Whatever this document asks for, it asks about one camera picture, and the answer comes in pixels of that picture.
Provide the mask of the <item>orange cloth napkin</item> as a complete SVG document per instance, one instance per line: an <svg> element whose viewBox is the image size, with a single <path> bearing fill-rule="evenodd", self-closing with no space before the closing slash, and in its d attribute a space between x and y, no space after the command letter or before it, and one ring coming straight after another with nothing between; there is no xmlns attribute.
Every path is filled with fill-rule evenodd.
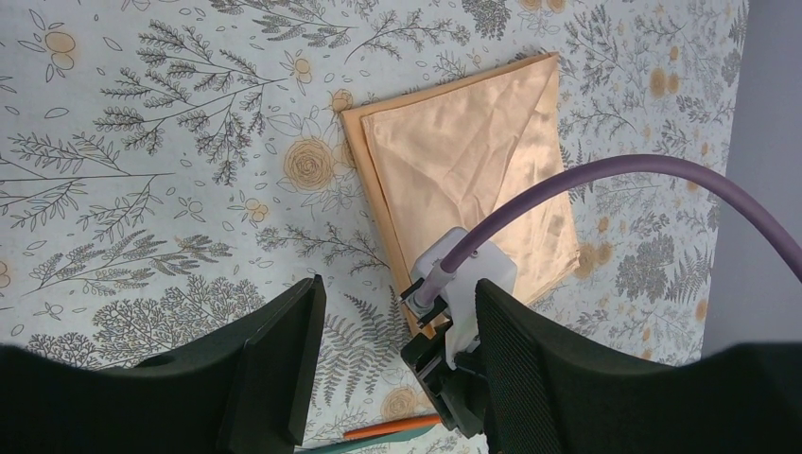
<svg viewBox="0 0 802 454"><path fill-rule="evenodd" d="M564 170L558 66L542 53L341 113L397 286L448 230Z"/></svg>

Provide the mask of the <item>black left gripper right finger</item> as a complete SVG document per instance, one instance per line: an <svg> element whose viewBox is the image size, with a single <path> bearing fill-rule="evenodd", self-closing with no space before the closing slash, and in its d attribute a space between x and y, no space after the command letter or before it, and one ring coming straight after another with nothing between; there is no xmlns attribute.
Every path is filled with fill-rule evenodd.
<svg viewBox="0 0 802 454"><path fill-rule="evenodd" d="M494 453L797 453L801 347L743 343L683 366L621 353L476 287Z"/></svg>

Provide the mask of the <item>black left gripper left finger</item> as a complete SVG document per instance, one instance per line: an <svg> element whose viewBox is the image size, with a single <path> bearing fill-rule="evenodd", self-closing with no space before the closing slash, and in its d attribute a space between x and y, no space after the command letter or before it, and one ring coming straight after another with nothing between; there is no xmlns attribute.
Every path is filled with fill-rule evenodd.
<svg viewBox="0 0 802 454"><path fill-rule="evenodd" d="M305 437L326 295L306 278L131 368L89 371L5 345L5 453L291 453Z"/></svg>

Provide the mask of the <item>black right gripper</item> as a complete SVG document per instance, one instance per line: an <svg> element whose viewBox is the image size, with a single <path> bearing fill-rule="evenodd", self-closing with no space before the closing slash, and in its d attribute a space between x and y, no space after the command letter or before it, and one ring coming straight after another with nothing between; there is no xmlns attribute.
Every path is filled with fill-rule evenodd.
<svg viewBox="0 0 802 454"><path fill-rule="evenodd" d="M440 416L442 425L471 438L484 432L489 388L482 349L460 352L452 369L445 354L445 333L433 338L418 334L401 350L426 397Z"/></svg>

